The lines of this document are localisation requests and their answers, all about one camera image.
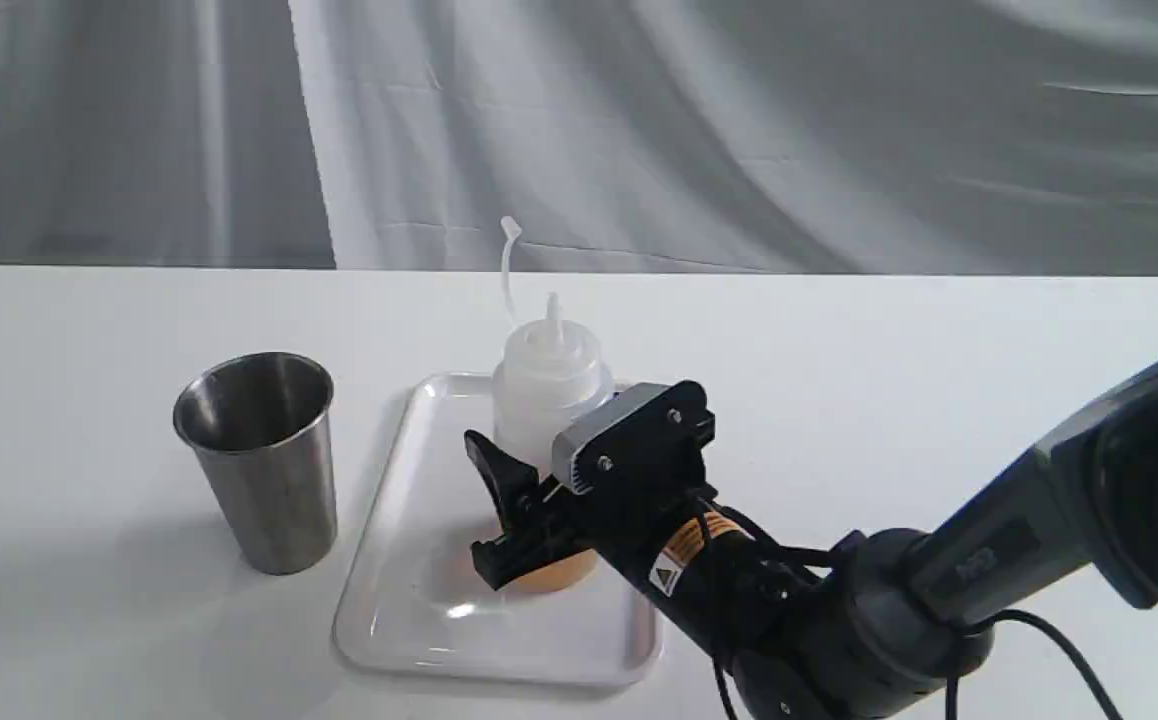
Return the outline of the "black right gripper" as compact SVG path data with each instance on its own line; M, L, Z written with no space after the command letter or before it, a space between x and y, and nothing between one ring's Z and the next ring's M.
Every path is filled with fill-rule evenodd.
M562 592L596 570L598 556L630 582L725 582L730 517L713 504L701 455L647 456L604 468L582 462L547 479L466 429L466 455L488 488L500 532L470 544L471 565L492 592Z

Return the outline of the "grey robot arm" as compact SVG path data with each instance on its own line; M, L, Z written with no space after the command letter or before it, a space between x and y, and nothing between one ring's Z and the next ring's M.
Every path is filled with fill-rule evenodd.
M548 477L477 429L466 455L503 528L471 544L489 588L592 550L708 653L757 719L889 719L959 683L996 626L1049 637L1105 717L1119 711L1073 642L1018 609L1094 566L1129 607L1158 605L1158 361L1031 445L935 532L849 532L830 550L776 542L717 502L704 387L639 383L554 442Z

